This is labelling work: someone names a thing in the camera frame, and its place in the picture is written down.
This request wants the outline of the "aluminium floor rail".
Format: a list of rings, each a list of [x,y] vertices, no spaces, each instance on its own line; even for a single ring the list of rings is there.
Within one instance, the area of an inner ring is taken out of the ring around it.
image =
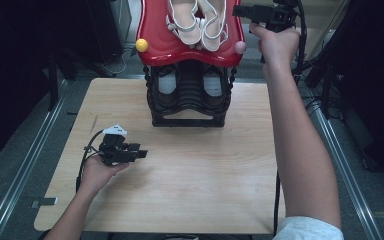
[[[320,124],[323,136],[327,140],[329,149],[333,154],[333,160],[344,181],[345,188],[350,196],[360,224],[368,240],[384,240],[373,213],[364,197],[354,173],[348,163],[348,159],[336,136],[330,120],[326,120],[320,106],[313,106],[313,113]]]
[[[57,120],[62,106],[67,98],[72,83],[69,80],[63,80],[57,88],[60,98],[57,100],[55,107],[49,110],[44,118],[30,148],[25,155],[13,181],[11,182],[6,194],[0,201],[0,236],[21,196],[22,191],[29,179],[37,159],[44,147],[45,141]]]

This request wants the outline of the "white shirt sleeve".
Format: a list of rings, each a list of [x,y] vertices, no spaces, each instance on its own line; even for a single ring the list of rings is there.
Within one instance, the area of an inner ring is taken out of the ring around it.
[[[324,221],[303,217],[286,217],[273,240],[344,240],[342,231]]]

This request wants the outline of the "person's right hand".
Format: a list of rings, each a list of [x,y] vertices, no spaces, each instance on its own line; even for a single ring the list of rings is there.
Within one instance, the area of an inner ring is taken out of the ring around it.
[[[280,73],[291,73],[291,63],[298,50],[300,33],[293,28],[275,33],[256,23],[251,23],[249,30],[259,38],[259,51],[265,59],[263,71],[267,78],[273,79]]]

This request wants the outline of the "white jewelled slingback heel shoe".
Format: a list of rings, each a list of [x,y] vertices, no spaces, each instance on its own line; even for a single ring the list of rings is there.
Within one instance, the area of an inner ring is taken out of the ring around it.
[[[210,52],[216,52],[228,40],[226,0],[198,0],[198,7],[203,14],[201,45]]]
[[[197,0],[167,0],[166,25],[183,44],[196,45],[201,40]]]

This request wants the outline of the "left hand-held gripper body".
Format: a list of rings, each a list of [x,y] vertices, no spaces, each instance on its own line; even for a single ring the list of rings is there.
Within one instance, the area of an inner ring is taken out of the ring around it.
[[[125,142],[127,131],[119,124],[104,129],[102,133],[104,137],[99,145],[99,155],[107,166],[134,162],[137,159],[138,152]]]

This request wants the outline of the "black leather lace-up shoe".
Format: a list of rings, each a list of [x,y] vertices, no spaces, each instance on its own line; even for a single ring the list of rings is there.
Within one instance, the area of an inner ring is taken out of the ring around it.
[[[228,81],[224,72],[215,66],[207,66],[201,78],[203,106],[210,112],[221,113],[227,109]]]
[[[174,108],[178,102],[178,69],[175,65],[152,68],[153,98],[159,108]]]

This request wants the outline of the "red and black shoe rack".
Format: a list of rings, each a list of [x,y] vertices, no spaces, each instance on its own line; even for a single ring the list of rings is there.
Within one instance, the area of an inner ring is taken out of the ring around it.
[[[167,0],[141,0],[142,11],[136,35],[136,49],[143,64],[147,86],[147,101],[152,124],[158,127],[222,127],[231,102],[236,67],[246,49],[239,18],[232,15],[234,5],[241,0],[226,0],[228,40],[216,52],[198,44],[183,44],[166,25]],[[152,95],[152,68],[175,65],[178,69],[178,102],[174,108],[159,108]],[[220,68],[228,81],[227,109],[221,113],[208,111],[201,99],[203,70],[207,66]]]

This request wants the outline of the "black cabinet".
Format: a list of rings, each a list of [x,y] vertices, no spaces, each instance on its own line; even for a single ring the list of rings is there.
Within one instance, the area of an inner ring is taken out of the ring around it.
[[[132,16],[128,0],[87,0],[98,59],[111,63],[123,53]]]

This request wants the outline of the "dark curtain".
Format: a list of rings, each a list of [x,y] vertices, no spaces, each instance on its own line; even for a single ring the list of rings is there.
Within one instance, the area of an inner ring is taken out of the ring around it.
[[[0,151],[51,89],[44,73],[78,0],[0,0]]]
[[[331,46],[339,89],[371,136],[363,151],[384,169],[384,0],[350,0]]]

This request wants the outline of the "grey metal bracket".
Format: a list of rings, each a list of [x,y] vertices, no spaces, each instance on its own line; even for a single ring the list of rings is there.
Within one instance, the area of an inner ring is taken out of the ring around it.
[[[30,207],[33,209],[39,209],[42,206],[53,206],[57,203],[57,197],[51,198],[38,198],[32,201]]]

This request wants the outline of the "person's left hand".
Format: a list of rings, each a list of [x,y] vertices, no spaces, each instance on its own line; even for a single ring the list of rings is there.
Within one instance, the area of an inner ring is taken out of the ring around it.
[[[98,192],[116,176],[119,172],[128,168],[128,163],[121,163],[115,166],[107,166],[99,156],[92,156],[86,160],[82,180],[77,193],[80,195],[95,197]]]

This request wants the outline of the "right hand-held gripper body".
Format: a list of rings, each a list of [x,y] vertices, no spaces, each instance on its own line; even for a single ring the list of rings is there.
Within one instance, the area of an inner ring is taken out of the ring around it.
[[[272,5],[261,7],[261,22],[267,30],[276,33],[294,27],[297,7],[298,0],[273,0]]]

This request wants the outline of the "black tripod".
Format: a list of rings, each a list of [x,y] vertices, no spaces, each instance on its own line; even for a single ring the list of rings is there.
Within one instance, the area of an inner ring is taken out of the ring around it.
[[[315,89],[321,88],[320,109],[326,119],[330,119],[329,100],[332,86],[332,80],[335,77],[333,65],[330,63],[329,53],[326,50],[319,52],[309,61],[311,70],[306,79],[306,85]]]

